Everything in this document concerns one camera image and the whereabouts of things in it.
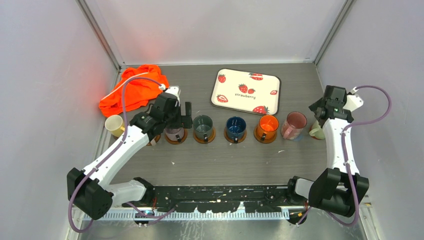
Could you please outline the dark green mug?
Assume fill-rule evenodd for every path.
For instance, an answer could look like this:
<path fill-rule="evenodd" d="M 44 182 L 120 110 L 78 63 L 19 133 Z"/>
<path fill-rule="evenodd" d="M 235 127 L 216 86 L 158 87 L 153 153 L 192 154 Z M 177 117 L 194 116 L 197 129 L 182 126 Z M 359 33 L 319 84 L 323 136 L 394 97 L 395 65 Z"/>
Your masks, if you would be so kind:
<path fill-rule="evenodd" d="M 193 120 L 193 130 L 206 132 L 213 128 L 213 121 L 207 115 L 199 115 Z"/>

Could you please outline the light green mug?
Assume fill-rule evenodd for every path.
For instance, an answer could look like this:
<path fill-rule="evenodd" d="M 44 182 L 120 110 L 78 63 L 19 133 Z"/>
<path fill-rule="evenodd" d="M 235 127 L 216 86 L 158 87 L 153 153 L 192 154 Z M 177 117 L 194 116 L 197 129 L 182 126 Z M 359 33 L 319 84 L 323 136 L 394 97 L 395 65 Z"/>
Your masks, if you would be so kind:
<path fill-rule="evenodd" d="M 308 134 L 317 140 L 324 140 L 326 138 L 324 131 L 317 120 L 310 126 Z"/>

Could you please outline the pink speckled mug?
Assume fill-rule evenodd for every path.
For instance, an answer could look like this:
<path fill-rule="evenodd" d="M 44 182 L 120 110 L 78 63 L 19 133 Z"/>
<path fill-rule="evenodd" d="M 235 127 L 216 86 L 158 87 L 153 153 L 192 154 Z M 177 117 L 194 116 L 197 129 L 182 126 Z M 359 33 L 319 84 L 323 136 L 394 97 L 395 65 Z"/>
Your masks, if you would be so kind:
<path fill-rule="evenodd" d="M 290 112 L 281 127 L 280 133 L 286 140 L 295 140 L 307 125 L 306 116 L 298 111 Z"/>

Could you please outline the dark blue mug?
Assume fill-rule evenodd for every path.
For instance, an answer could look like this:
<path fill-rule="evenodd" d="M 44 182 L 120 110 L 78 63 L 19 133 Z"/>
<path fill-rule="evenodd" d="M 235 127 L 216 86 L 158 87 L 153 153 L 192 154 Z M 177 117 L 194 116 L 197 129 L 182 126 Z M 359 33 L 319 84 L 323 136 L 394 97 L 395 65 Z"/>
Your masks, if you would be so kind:
<path fill-rule="evenodd" d="M 233 117 L 230 117 L 227 120 L 227 122 L 225 124 L 225 128 L 228 129 L 228 131 L 229 131 L 228 134 L 230 136 L 234 136 L 234 135 L 241 134 L 243 131 L 246 131 L 247 124 L 242 117 L 233 116 Z"/>

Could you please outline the cream yellow mug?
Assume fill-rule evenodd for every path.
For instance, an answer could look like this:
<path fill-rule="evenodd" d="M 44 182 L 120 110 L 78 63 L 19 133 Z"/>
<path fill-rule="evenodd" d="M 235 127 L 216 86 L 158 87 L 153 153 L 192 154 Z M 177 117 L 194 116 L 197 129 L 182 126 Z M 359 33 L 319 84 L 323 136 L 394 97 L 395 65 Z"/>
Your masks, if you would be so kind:
<path fill-rule="evenodd" d="M 125 132 L 125 123 L 120 115 L 111 115 L 105 122 L 104 127 L 116 138 L 119 138 Z"/>

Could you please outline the orange mug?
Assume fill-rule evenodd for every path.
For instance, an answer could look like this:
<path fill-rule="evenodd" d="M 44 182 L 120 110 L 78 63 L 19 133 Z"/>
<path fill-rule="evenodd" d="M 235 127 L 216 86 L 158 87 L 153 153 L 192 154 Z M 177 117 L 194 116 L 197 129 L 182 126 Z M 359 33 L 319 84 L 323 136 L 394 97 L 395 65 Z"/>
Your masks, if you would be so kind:
<path fill-rule="evenodd" d="M 266 139 L 270 139 L 274 133 L 277 133 L 279 128 L 279 121 L 273 115 L 264 115 L 259 119 L 257 133 L 262 136 L 266 133 Z"/>

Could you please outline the blue coaster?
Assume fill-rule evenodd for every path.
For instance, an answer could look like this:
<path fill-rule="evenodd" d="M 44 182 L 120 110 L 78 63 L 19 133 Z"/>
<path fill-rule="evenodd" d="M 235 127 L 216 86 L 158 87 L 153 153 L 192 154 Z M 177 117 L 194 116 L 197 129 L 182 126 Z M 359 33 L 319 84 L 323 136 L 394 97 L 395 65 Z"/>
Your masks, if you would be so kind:
<path fill-rule="evenodd" d="M 301 141 L 301 140 L 303 140 L 304 139 L 304 135 L 302 135 L 302 134 L 300 134 L 298 137 L 296 137 L 293 141 L 294 142 L 299 142 L 299 141 Z"/>

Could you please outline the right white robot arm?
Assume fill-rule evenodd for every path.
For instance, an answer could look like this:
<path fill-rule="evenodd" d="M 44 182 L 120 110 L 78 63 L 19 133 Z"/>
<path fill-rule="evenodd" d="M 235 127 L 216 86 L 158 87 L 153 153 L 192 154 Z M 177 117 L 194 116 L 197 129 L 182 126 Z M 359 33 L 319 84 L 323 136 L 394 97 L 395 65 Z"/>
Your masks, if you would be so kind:
<path fill-rule="evenodd" d="M 311 207 L 344 217 L 355 213 L 355 204 L 370 186 L 356 166 L 347 128 L 354 121 L 352 112 L 364 104 L 357 91 L 357 87 L 347 91 L 327 85 L 323 96 L 308 107 L 324 133 L 327 168 L 316 180 L 299 176 L 289 179 L 285 197 L 290 204 L 308 202 Z"/>

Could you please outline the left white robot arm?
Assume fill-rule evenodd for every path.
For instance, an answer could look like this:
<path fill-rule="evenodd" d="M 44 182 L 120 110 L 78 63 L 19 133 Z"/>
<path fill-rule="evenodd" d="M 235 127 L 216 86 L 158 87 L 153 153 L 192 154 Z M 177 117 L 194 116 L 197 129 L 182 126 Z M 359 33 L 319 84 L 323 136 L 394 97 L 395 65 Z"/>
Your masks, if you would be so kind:
<path fill-rule="evenodd" d="M 192 103 L 185 102 L 185 114 L 176 93 L 158 95 L 148 112 L 137 113 L 123 134 L 95 161 L 82 170 L 71 169 L 66 177 L 68 199 L 93 220 L 102 218 L 111 207 L 127 202 L 149 206 L 153 186 L 140 177 L 119 184 L 111 181 L 130 158 L 151 143 L 165 129 L 190 129 Z"/>

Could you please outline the orange cloth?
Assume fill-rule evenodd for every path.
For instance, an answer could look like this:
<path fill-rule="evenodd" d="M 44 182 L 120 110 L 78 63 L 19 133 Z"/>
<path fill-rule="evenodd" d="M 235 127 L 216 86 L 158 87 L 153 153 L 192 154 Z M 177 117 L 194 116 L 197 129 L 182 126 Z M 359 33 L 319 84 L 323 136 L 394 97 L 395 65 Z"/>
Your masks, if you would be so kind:
<path fill-rule="evenodd" d="M 134 76 L 142 77 L 143 79 L 130 81 L 125 87 L 124 96 L 122 96 L 124 83 Z M 159 85 L 165 85 L 166 88 L 170 86 L 167 77 L 162 74 L 159 66 L 144 64 L 137 68 L 128 67 L 121 74 L 121 81 L 99 101 L 98 107 L 106 118 L 123 112 L 122 99 L 124 99 L 127 112 L 145 107 L 150 100 L 155 99 L 162 92 L 159 89 Z"/>

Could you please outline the white strawberry tray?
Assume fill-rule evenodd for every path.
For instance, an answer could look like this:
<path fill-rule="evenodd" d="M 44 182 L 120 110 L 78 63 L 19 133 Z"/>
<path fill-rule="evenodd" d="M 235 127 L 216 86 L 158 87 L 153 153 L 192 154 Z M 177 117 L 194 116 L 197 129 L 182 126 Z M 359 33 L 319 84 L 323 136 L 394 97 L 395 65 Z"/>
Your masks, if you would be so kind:
<path fill-rule="evenodd" d="M 279 111 L 282 81 L 274 75 L 222 68 L 210 102 L 215 107 L 259 115 Z"/>

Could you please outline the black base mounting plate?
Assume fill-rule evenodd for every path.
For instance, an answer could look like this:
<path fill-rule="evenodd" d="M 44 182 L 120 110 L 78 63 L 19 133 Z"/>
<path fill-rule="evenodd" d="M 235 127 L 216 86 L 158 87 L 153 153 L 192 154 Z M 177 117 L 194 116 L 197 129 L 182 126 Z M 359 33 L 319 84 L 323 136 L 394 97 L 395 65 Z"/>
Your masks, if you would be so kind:
<path fill-rule="evenodd" d="M 306 200 L 289 196 L 286 185 L 163 185 L 148 187 L 140 208 L 177 213 L 234 213 L 244 207 L 247 213 L 276 213 L 284 207 L 307 210 Z"/>

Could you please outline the aluminium front rail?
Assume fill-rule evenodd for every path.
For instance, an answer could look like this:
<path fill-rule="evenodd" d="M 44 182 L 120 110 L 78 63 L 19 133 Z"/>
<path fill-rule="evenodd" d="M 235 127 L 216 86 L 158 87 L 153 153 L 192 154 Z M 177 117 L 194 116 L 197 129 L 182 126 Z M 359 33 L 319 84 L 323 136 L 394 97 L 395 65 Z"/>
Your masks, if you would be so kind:
<path fill-rule="evenodd" d="M 155 212 L 155 218 L 144 217 L 134 209 L 117 208 L 109 210 L 101 221 L 154 221 L 163 215 L 163 212 Z M 172 212 L 163 218 L 164 221 L 238 221 L 238 220 L 289 220 L 288 209 L 281 209 L 276 212 L 246 212 L 244 208 L 234 212 L 213 213 L 208 210 L 205 213 L 195 210 L 194 212 Z"/>

